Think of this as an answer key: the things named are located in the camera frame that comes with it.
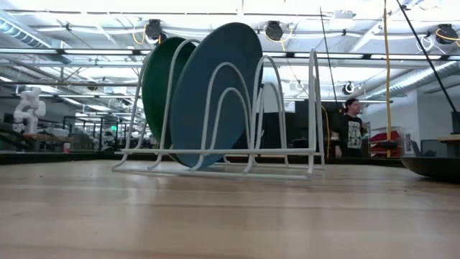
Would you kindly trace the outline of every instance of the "person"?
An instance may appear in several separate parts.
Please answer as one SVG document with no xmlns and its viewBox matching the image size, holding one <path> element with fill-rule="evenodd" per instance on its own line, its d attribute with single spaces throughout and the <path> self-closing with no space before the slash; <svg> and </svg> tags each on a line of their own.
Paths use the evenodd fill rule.
<svg viewBox="0 0 460 259">
<path fill-rule="evenodd" d="M 345 114 L 336 117 L 332 125 L 332 140 L 338 140 L 335 146 L 336 158 L 360 158 L 362 135 L 367 131 L 362 120 L 359 100 L 348 99 L 345 102 Z"/>
</svg>

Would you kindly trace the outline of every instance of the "dish rack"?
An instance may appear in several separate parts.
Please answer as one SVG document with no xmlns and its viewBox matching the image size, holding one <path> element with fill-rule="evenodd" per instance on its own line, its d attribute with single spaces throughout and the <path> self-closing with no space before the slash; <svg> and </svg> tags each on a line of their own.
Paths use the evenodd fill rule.
<svg viewBox="0 0 460 259">
<path fill-rule="evenodd" d="M 169 74 L 169 81 L 167 85 L 167 93 L 166 93 L 166 105 L 165 105 L 165 114 L 163 117 L 163 124 L 162 124 L 162 133 L 161 133 L 161 139 L 159 141 L 160 143 L 160 148 L 156 150 L 145 150 L 145 149 L 140 149 L 140 144 L 138 144 L 135 148 L 129 149 L 129 143 L 131 138 L 128 137 L 126 140 L 126 148 L 122 150 L 123 152 L 123 158 L 119 163 L 117 163 L 113 167 L 113 171 L 122 171 L 122 172 L 144 172 L 144 173 L 160 173 L 160 174 L 170 174 L 170 175 L 180 175 L 180 176 L 203 176 L 203 177 L 219 177 L 219 178 L 263 178 L 263 179 L 280 179 L 280 180 L 291 180 L 291 181 L 305 181 L 308 180 L 313 173 L 313 165 L 314 165 L 314 156 L 320 156 L 321 157 L 321 166 L 317 167 L 317 169 L 324 170 L 325 169 L 325 163 L 324 163 L 324 146 L 319 145 L 319 153 L 316 152 L 316 130 L 318 130 L 318 139 L 320 143 L 323 142 L 323 125 L 322 125 L 322 113 L 321 113 L 321 91 L 320 91 L 320 84 L 319 84 L 319 69 L 318 69 L 318 57 L 316 55 L 316 51 L 313 48 L 310 52 L 310 62 L 309 62 L 309 67 L 308 67 L 308 72 L 309 72 L 309 77 L 308 77 L 308 125 L 310 127 L 308 128 L 308 148 L 288 148 L 287 142 L 286 142 L 286 128 L 285 128 L 285 108 L 284 108 L 284 98 L 282 94 L 282 87 L 281 87 L 281 80 L 280 80 L 280 74 L 278 72 L 276 63 L 270 56 L 263 56 L 260 58 L 256 69 L 256 75 L 254 80 L 254 86 L 253 86 L 253 97 L 252 97 L 252 105 L 251 102 L 249 101 L 249 94 L 248 87 L 246 86 L 246 83 L 238 70 L 238 68 L 233 65 L 232 63 L 229 62 L 223 62 L 216 66 L 213 75 L 217 74 L 217 72 L 225 67 L 228 66 L 232 68 L 239 76 L 241 80 L 241 84 L 243 84 L 244 88 L 246 91 L 244 93 L 241 93 L 238 91 L 236 88 L 233 87 L 228 87 L 220 96 L 219 101 L 218 101 L 218 109 L 217 109 L 217 114 L 216 114 L 216 123 L 213 127 L 213 135 L 211 139 L 211 144 L 209 147 L 206 147 L 206 133 L 208 130 L 208 118 L 209 118 L 209 104 L 211 100 L 211 95 L 209 94 L 210 91 L 208 91 L 207 99 L 206 99 L 206 110 L 205 110 L 205 116 L 203 118 L 203 134 L 201 138 L 201 148 L 196 149 L 196 150 L 175 150 L 173 149 L 173 146 L 170 149 L 165 149 L 165 133 L 166 133 L 166 125 L 167 125 L 167 119 L 168 119 L 168 114 L 170 111 L 170 99 L 171 99 L 171 89 L 172 89 L 172 84 L 173 84 L 173 73 L 174 73 L 174 67 L 175 67 L 175 61 L 178 57 L 178 54 L 180 50 L 189 42 L 196 42 L 199 43 L 198 40 L 190 39 L 182 42 L 177 50 L 174 53 L 174 56 L 172 57 L 171 61 L 171 66 L 170 66 L 170 74 Z M 134 124 L 134 116 L 137 111 L 137 101 L 139 100 L 139 91 L 142 86 L 142 75 L 144 73 L 145 65 L 147 63 L 147 60 L 150 58 L 149 54 L 145 59 L 144 63 L 142 65 L 142 69 L 140 72 L 139 80 L 137 82 L 137 89 L 136 89 L 136 94 L 134 96 L 134 106 L 132 109 L 132 115 L 131 115 L 131 121 L 129 123 L 129 132 L 128 136 L 131 136 L 132 133 L 132 127 Z M 259 75 L 262 70 L 262 65 L 265 60 L 269 60 L 270 64 L 272 65 L 273 69 L 275 69 L 276 77 L 277 77 L 277 86 L 274 85 L 273 83 L 266 84 L 265 87 L 271 87 L 273 88 L 275 92 L 275 101 L 277 103 L 277 108 L 278 108 L 278 118 L 279 118 L 279 124 L 280 124 L 280 139 L 281 139 L 281 148 L 274 148 L 274 149 L 261 149 L 260 148 L 260 143 L 261 143 L 261 138 L 262 138 L 262 120 L 263 116 L 258 117 L 258 123 L 256 124 L 256 113 L 257 113 L 257 105 L 259 105 L 259 112 L 260 114 L 263 114 L 264 112 L 264 98 L 263 98 L 263 93 L 265 90 L 265 87 L 262 88 L 259 93 L 257 94 L 258 86 L 260 84 L 259 82 Z M 213 87 L 213 76 L 211 76 L 210 82 L 208 87 L 212 88 Z M 217 150 L 214 149 L 214 144 L 216 142 L 217 136 L 217 129 L 219 125 L 219 117 L 220 117 L 220 111 L 221 111 L 221 106 L 222 102 L 225 98 L 225 95 L 227 95 L 229 92 L 234 92 L 238 97 L 239 100 L 241 101 L 241 105 L 244 110 L 244 120 L 245 120 L 245 131 L 247 135 L 247 149 L 225 149 L 225 150 Z M 145 134 L 145 128 L 147 126 L 147 121 L 143 122 L 142 125 L 142 132 L 140 135 L 140 139 L 144 137 Z M 151 165 L 147 166 L 146 168 L 125 168 L 122 167 L 123 164 L 128 159 L 128 156 L 131 154 L 135 153 L 151 153 L 151 154 L 157 154 L 157 159 L 156 161 Z M 167 154 L 199 154 L 199 160 L 197 164 L 193 167 L 185 168 L 183 170 L 180 169 L 160 169 L 159 164 L 162 161 L 163 155 Z M 201 168 L 201 164 L 203 162 L 203 159 L 205 156 L 210 155 L 210 154 L 238 154 L 238 155 L 249 155 L 248 157 L 248 162 L 247 163 L 230 163 L 225 155 L 224 155 L 224 163 L 214 163 L 213 165 L 209 166 L 206 168 L 204 171 L 203 168 Z M 256 163 L 255 161 L 255 155 L 284 155 L 284 161 L 285 163 L 283 165 L 261 165 Z M 307 155 L 308 156 L 308 166 L 306 165 L 291 165 L 288 162 L 288 155 Z M 228 166 L 228 165 L 235 165 L 236 167 L 241 167 L 244 166 L 244 169 L 239 172 L 225 172 L 222 173 L 221 171 L 216 170 L 216 167 L 219 166 Z M 304 169 L 305 173 L 303 175 L 294 175 L 294 174 L 263 174 L 263 173 L 252 173 L 253 168 L 285 168 L 285 169 Z"/>
</svg>

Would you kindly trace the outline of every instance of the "blue plate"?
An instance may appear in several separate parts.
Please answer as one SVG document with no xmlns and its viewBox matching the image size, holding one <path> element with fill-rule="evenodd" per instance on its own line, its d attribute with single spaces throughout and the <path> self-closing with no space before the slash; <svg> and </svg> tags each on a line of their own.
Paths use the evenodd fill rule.
<svg viewBox="0 0 460 259">
<path fill-rule="evenodd" d="M 174 149 L 199 150 L 206 106 L 208 83 L 214 68 L 222 62 L 233 63 L 246 81 L 249 100 L 257 63 L 262 57 L 262 46 L 254 30 L 242 23 L 230 23 L 219 27 L 208 35 L 189 57 L 171 103 L 170 130 Z M 217 103 L 222 92 L 234 87 L 245 95 L 238 75 L 230 67 L 217 73 L 211 94 L 206 148 L 211 145 Z M 228 93 L 222 103 L 214 149 L 231 149 L 244 131 L 244 110 L 235 93 Z M 212 165 L 224 154 L 208 155 L 202 167 Z M 180 154 L 179 161 L 193 167 L 200 155 Z"/>
</svg>

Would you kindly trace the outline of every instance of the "wooden tabletop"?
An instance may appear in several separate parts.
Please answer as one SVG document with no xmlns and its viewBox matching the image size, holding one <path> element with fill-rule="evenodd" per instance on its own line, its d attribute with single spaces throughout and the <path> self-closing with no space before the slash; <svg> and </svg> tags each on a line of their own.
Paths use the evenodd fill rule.
<svg viewBox="0 0 460 259">
<path fill-rule="evenodd" d="M 1 166 L 0 258 L 459 257 L 459 186 L 405 168 L 327 165 L 292 182 L 114 173 L 116 162 Z"/>
<path fill-rule="evenodd" d="M 449 135 L 445 137 L 438 137 L 438 141 L 445 142 L 460 142 L 460 134 Z"/>
</svg>

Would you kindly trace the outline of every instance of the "black t-shirt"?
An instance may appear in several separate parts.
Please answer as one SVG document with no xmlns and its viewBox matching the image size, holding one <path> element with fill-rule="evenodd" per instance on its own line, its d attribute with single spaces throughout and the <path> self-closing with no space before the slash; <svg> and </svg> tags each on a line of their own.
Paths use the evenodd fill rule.
<svg viewBox="0 0 460 259">
<path fill-rule="evenodd" d="M 333 121 L 332 131 L 339 134 L 340 147 L 343 156 L 359 154 L 362 145 L 362 120 L 348 114 L 340 115 Z"/>
</svg>

